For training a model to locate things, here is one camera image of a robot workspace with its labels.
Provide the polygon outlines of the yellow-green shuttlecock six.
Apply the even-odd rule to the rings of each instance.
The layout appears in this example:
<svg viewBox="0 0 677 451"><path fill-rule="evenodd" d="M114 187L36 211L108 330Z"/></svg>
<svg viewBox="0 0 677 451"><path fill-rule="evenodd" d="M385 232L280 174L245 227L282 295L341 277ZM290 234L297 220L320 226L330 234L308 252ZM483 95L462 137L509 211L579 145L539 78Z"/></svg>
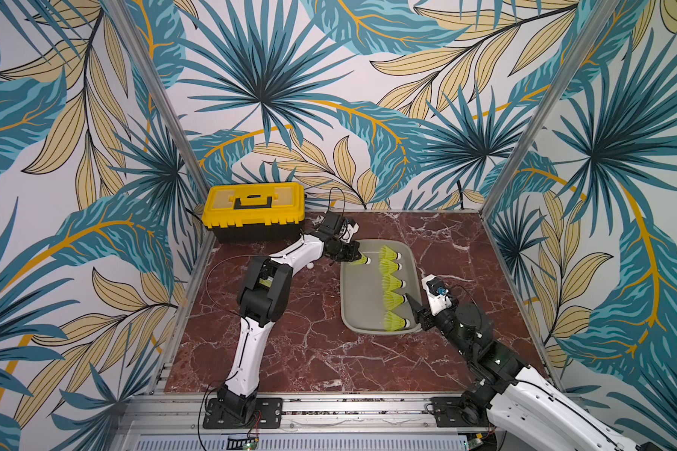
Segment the yellow-green shuttlecock six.
<svg viewBox="0 0 677 451"><path fill-rule="evenodd" d="M387 311L392 311L405 302L406 298L403 294L394 291L385 291L383 293L383 306Z"/></svg>

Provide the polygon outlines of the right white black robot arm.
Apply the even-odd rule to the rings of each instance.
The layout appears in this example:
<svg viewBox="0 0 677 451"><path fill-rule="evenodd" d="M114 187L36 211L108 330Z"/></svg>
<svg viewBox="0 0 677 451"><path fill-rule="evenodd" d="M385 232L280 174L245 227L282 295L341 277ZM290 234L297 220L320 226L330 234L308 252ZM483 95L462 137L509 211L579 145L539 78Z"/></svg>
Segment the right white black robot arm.
<svg viewBox="0 0 677 451"><path fill-rule="evenodd" d="M407 302L421 328L436 328L475 376L460 403L469 424L485 419L536 450L658 450L613 430L556 389L494 338L494 323L479 306L459 303L445 288L428 297L428 304Z"/></svg>

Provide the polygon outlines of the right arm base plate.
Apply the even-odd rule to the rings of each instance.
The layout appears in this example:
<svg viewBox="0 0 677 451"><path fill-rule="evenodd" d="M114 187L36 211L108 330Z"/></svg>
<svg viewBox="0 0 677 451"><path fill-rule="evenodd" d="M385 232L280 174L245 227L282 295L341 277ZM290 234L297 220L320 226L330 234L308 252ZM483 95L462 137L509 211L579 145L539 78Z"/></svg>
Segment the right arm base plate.
<svg viewBox="0 0 677 451"><path fill-rule="evenodd" d="M438 428L488 428L485 410L463 397L435 397L427 407Z"/></svg>

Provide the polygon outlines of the yellow-green shuttlecock two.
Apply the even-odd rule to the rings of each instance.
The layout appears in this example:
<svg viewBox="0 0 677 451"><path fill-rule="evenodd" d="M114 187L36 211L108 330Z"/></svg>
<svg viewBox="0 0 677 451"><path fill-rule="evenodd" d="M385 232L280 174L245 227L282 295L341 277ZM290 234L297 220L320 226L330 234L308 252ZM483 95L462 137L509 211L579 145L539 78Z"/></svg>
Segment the yellow-green shuttlecock two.
<svg viewBox="0 0 677 451"><path fill-rule="evenodd" d="M382 245L379 250L379 257L382 260L398 261L401 256L399 251L396 251L387 245Z"/></svg>

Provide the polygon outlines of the yellow-green shuttlecock four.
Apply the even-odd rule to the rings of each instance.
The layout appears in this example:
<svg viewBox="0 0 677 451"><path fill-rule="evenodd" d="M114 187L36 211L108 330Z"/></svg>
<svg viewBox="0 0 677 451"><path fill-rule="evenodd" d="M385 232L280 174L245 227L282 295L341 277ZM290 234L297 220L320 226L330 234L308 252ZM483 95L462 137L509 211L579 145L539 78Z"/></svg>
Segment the yellow-green shuttlecock four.
<svg viewBox="0 0 677 451"><path fill-rule="evenodd" d="M383 327L386 332L398 333L409 329L411 326L410 321L405 319L393 311L387 311L383 319Z"/></svg>

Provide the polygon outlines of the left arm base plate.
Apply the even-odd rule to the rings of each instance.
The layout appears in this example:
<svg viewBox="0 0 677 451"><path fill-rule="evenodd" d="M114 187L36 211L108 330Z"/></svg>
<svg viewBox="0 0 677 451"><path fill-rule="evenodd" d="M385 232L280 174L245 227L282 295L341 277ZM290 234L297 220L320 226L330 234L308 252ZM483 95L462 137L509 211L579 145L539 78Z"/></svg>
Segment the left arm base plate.
<svg viewBox="0 0 677 451"><path fill-rule="evenodd" d="M246 405L233 406L222 398L208 401L201 426L205 430L238 430L258 427L277 430L283 415L282 398L256 398Z"/></svg>

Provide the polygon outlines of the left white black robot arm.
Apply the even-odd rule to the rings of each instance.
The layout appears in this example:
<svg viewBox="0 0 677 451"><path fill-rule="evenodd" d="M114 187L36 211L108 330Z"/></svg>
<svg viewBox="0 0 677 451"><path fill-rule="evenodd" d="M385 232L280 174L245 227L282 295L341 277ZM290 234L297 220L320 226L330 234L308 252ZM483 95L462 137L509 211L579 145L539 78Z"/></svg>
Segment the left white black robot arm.
<svg viewBox="0 0 677 451"><path fill-rule="evenodd" d="M268 338L285 313L293 277L320 259L354 262L361 259L355 240L358 223L327 212L318 227L278 253L252 257L238 293L240 336L227 379L217 390L218 413L241 424L254 415L260 368Z"/></svg>

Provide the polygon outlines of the yellow-green shuttlecock three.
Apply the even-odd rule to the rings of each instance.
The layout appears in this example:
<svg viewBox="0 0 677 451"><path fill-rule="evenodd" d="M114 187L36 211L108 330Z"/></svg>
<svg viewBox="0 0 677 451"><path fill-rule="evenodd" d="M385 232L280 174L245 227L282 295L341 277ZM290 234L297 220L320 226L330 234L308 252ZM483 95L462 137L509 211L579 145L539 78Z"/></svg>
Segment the yellow-green shuttlecock three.
<svg viewBox="0 0 677 451"><path fill-rule="evenodd" d="M404 280L394 276L393 274L384 274L382 276L382 289L385 292L397 291L405 287Z"/></svg>

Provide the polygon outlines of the grey plastic storage tray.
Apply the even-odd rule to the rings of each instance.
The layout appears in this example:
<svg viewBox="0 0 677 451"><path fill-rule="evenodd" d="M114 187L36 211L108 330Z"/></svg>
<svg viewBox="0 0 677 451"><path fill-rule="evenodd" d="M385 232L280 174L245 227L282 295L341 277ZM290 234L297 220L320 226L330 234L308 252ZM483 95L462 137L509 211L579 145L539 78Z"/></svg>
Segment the grey plastic storage tray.
<svg viewBox="0 0 677 451"><path fill-rule="evenodd" d="M352 266L343 263L340 267L340 307L344 324L357 334L375 334L376 336L392 336L393 334L413 334L420 329L414 321L412 310L407 302L392 310L397 315L408 319L411 326L402 332L386 332L383 319L387 310L383 306L382 275L379 271L379 250L387 245L401 253L398 263L402 268L393 274L404 280L405 287L394 291L403 295L409 294L421 300L420 283L417 277L416 261L411 249L402 242L387 240L361 240L359 251L370 259L367 265Z"/></svg>

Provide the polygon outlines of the yellow-green shuttlecock eight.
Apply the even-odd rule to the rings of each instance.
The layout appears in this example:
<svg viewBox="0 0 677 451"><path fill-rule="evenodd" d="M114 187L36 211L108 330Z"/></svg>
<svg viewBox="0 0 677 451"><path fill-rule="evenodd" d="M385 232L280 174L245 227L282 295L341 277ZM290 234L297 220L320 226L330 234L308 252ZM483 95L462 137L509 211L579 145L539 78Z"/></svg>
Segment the yellow-green shuttlecock eight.
<svg viewBox="0 0 677 451"><path fill-rule="evenodd" d="M364 255L361 254L360 257L357 260L354 260L351 262L352 266L357 266L357 265L367 265L370 263L370 259Z"/></svg>

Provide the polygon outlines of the yellow-green shuttlecock one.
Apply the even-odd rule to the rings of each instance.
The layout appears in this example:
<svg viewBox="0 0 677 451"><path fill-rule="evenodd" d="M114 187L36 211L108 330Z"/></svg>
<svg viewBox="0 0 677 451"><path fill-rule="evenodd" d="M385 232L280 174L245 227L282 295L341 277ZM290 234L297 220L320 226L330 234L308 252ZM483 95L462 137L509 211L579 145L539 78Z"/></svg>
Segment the yellow-green shuttlecock one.
<svg viewBox="0 0 677 451"><path fill-rule="evenodd" d="M395 274L402 268L402 264L398 261L391 259L380 259L379 260L379 271L381 275L391 275Z"/></svg>

